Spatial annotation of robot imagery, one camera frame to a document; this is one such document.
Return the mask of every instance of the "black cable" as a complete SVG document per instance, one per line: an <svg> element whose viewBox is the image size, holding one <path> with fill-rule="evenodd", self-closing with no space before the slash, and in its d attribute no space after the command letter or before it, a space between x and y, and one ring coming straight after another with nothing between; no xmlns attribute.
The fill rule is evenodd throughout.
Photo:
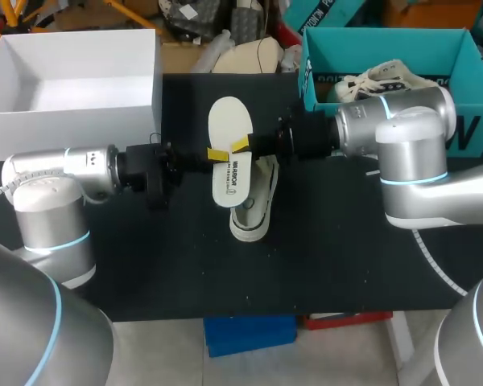
<svg viewBox="0 0 483 386"><path fill-rule="evenodd" d="M261 67L261 59L259 59L259 46L261 46L262 41L263 39L259 41L257 53L258 53L259 71L261 71L261 73L263 74L263 69Z"/></svg>
<svg viewBox="0 0 483 386"><path fill-rule="evenodd" d="M252 10L252 2L254 0L250 0L250 9ZM259 46L261 46L261 42L263 41L263 39L259 40L259 44L258 44L258 49L256 50L256 55L258 56L258 62L259 62L259 71L263 74L263 68L261 67L261 59L259 58Z"/></svg>

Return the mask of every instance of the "tile floor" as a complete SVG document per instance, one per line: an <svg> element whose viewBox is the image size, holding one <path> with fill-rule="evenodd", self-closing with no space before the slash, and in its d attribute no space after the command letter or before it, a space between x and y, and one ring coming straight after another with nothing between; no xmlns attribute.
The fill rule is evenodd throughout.
<svg viewBox="0 0 483 386"><path fill-rule="evenodd" d="M445 311L407 313L414 343ZM131 386L395 386L385 324L299 330L295 343L211 359L202 319L115 323Z"/></svg>

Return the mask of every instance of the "black tabletop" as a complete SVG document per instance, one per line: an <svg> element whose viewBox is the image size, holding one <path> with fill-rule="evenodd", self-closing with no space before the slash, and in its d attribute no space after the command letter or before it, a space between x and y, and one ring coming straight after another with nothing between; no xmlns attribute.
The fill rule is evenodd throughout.
<svg viewBox="0 0 483 386"><path fill-rule="evenodd" d="M273 131L298 96L294 75L163 77L163 136L208 145L208 112L239 98L257 133ZM483 160L450 159L451 170ZM376 162L333 157L282 165L266 237L236 240L210 175L186 175L166 212L125 193L85 207L97 273L83 296L113 321L213 315L449 308L460 295L433 270L412 233L386 222ZM483 227L421 231L440 268L465 290L483 277ZM0 199L0 242L21 245Z"/></svg>

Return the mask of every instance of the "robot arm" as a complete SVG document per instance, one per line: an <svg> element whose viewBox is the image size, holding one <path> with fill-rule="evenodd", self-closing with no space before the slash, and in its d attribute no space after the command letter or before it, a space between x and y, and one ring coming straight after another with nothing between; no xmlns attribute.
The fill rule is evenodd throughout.
<svg viewBox="0 0 483 386"><path fill-rule="evenodd" d="M273 137L251 134L256 156L299 160L376 154L386 218L396 227L483 224L483 166L448 174L445 142L456 129L456 108L443 88L424 88L340 105L292 110Z"/></svg>
<svg viewBox="0 0 483 386"><path fill-rule="evenodd" d="M208 172L211 164L169 146L114 146L16 154L2 168L24 246L15 253L76 288L95 273L83 205L102 203L128 188L146 193L150 209L164 209L184 172ZM13 183L22 177L22 183Z"/></svg>
<svg viewBox="0 0 483 386"><path fill-rule="evenodd" d="M409 229L483 224L483 165L448 174L439 114L406 109L378 125L376 142L391 224Z"/></svg>

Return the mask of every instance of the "cardboard box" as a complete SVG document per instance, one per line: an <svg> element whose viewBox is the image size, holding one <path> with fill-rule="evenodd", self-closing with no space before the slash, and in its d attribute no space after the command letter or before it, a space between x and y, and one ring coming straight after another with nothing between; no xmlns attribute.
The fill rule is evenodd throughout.
<svg viewBox="0 0 483 386"><path fill-rule="evenodd" d="M343 27L365 0L294 0L283 15L284 22L301 35L306 27Z"/></svg>
<svg viewBox="0 0 483 386"><path fill-rule="evenodd" d="M16 153L149 142L160 133L153 30L0 39L0 161Z"/></svg>
<svg viewBox="0 0 483 386"><path fill-rule="evenodd" d="M382 23L387 27L472 29L481 0L385 0Z"/></svg>
<svg viewBox="0 0 483 386"><path fill-rule="evenodd" d="M458 118L448 155L480 157L483 60L466 30L308 28L299 70L299 94L306 109L334 115L339 104L324 103L315 86L331 87L345 75L361 74L392 59L401 59L413 73L449 88Z"/></svg>
<svg viewBox="0 0 483 386"><path fill-rule="evenodd" d="M199 60L205 46L192 43L165 43L161 46L164 74L188 74Z"/></svg>

